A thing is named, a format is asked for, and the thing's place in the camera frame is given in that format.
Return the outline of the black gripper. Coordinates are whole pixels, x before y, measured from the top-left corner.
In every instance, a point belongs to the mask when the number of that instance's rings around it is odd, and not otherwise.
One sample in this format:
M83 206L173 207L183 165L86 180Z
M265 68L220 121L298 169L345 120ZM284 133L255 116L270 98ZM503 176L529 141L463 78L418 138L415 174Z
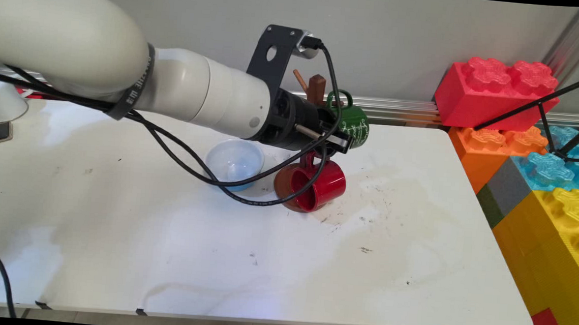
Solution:
M338 132L339 122L333 110L315 106L283 89L278 90L271 104L266 122L258 132L258 141L290 151L303 150L312 139L299 133L294 127L296 124L319 134L334 128L325 140L327 153L346 154L351 148L351 136Z

